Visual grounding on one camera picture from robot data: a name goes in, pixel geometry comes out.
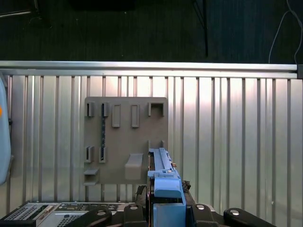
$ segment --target corrugated metal wall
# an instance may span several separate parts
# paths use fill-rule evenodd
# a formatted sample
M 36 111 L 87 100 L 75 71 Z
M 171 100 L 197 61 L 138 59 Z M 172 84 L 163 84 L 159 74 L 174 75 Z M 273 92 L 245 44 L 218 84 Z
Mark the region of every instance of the corrugated metal wall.
M 301 80 L 10 76 L 9 87 L 15 160 L 0 215 L 27 200 L 131 201 L 136 185 L 83 186 L 84 99 L 165 96 L 169 151 L 196 201 L 303 224 Z

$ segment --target metal frame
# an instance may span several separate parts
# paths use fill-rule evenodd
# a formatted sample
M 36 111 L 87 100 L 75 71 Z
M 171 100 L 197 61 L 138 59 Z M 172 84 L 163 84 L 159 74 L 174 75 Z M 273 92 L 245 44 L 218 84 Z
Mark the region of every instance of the metal frame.
M 297 78 L 296 65 L 179 62 L 0 61 L 3 75 Z
M 13 11 L 13 12 L 9 12 L 9 13 L 0 14 L 0 18 L 22 16 L 22 15 L 27 15 L 27 14 L 31 14 L 31 13 L 40 14 L 38 0 L 34 0 L 34 6 L 35 6 L 35 11 L 32 11 L 30 9 L 21 10 L 21 11 Z

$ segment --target gray plastic slot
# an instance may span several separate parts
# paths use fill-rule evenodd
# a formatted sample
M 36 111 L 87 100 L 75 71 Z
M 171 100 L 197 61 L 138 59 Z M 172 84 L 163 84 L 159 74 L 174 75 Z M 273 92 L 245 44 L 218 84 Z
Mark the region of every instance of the gray plastic slot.
M 94 161 L 94 147 L 86 147 L 85 148 L 85 162 L 91 163 Z
M 162 111 L 162 116 L 165 116 L 164 109 L 165 109 L 164 103 L 148 103 L 148 116 L 150 117 L 152 115 L 152 108 L 159 108 Z
M 121 121 L 121 105 L 113 105 L 113 128 L 120 128 Z
M 106 148 L 99 149 L 99 163 L 106 163 Z
M 140 120 L 140 105 L 132 105 L 132 127 L 138 128 Z
M 86 117 L 93 117 L 94 116 L 94 102 L 87 102 L 86 103 Z
M 126 180 L 140 180 L 143 154 L 130 154 L 125 164 Z
M 101 103 L 101 108 L 100 108 L 100 116 L 102 116 L 102 106 L 104 106 L 104 116 L 108 117 L 109 115 L 109 103 Z
M 84 172 L 84 185 L 93 186 L 99 182 L 99 169 L 87 169 Z

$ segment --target blue plastic part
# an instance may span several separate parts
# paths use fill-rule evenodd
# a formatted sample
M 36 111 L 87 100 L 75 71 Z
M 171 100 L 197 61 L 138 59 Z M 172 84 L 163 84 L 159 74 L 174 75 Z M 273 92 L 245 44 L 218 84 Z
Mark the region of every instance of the blue plastic part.
M 178 198 L 182 203 L 156 203 L 153 205 L 154 227 L 185 227 L 186 202 L 182 189 L 182 180 L 177 170 L 171 165 L 171 158 L 164 148 L 150 149 L 154 155 L 155 170 L 148 171 L 154 181 L 154 196 Z
M 148 171 L 148 176 L 155 179 L 154 195 L 163 198 L 181 198 L 183 193 L 181 178 L 175 168 L 171 166 L 171 158 L 164 148 L 150 149 L 153 153 L 155 170 Z
M 6 92 L 0 79 L 0 185 L 6 181 L 10 162 L 9 118 Z

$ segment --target white cable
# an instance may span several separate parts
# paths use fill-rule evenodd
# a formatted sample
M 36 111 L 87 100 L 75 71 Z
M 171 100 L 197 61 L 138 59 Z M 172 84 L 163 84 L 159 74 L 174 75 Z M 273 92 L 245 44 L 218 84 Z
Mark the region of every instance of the white cable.
M 286 14 L 290 12 L 290 13 L 292 13 L 292 15 L 297 19 L 298 24 L 299 24 L 299 26 L 300 26 L 300 28 L 301 28 L 300 43 L 299 43 L 299 46 L 298 46 L 296 52 L 294 53 L 294 61 L 295 61 L 295 64 L 297 64 L 297 59 L 296 59 L 296 57 L 297 57 L 297 53 L 299 52 L 299 50 L 300 50 L 300 48 L 301 48 L 301 44 L 302 44 L 303 26 L 302 26 L 302 22 L 300 21 L 300 19 L 299 19 L 298 16 L 297 16 L 297 14 L 291 9 L 290 4 L 289 4 L 289 1 L 286 0 L 286 2 L 287 2 L 287 6 L 288 6 L 288 9 L 289 9 L 289 10 L 288 10 L 287 12 L 284 13 L 284 15 L 282 16 L 282 19 L 281 19 L 281 21 L 280 21 L 280 25 L 279 25 L 279 27 L 278 27 L 278 30 L 277 30 L 277 32 L 276 32 L 276 35 L 275 35 L 273 44 L 271 45 L 271 48 L 270 48 L 270 51 L 269 51 L 268 63 L 270 63 L 271 52 L 272 52 L 273 47 L 274 47 L 274 45 L 275 45 L 276 38 L 277 38 L 277 36 L 278 36 L 278 34 L 279 34 L 279 31 L 280 31 L 281 25 L 282 25 L 282 23 L 283 23 L 283 20 L 284 20 Z

